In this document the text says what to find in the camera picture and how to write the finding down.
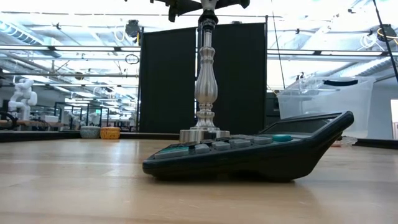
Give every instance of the table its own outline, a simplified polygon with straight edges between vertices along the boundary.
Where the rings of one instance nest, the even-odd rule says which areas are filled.
[[[2,143],[0,223],[398,223],[398,151],[331,148],[286,184],[145,175],[141,162],[172,143]]]

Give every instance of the black panel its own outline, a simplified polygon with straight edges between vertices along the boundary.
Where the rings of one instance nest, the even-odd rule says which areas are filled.
[[[214,73],[218,99],[215,125],[231,134],[264,129],[266,51],[264,24],[216,26]]]
[[[194,122],[195,28],[142,39],[139,131],[179,133]]]

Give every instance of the clear plastic container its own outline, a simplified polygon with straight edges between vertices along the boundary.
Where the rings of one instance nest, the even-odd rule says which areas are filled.
[[[302,114],[351,111],[354,123],[344,136],[366,138],[373,89],[373,77],[303,78],[281,91],[280,118]]]

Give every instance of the wall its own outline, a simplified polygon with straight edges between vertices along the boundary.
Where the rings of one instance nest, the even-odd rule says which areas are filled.
[[[65,95],[59,91],[48,90],[41,86],[34,86],[33,91],[37,93],[37,105],[40,106],[54,106],[56,101],[65,101]],[[14,88],[0,88],[0,108],[2,107],[3,100],[9,100],[14,94]]]
[[[395,77],[374,84],[369,114],[369,139],[393,139],[391,116],[393,99],[398,99],[398,83]]]

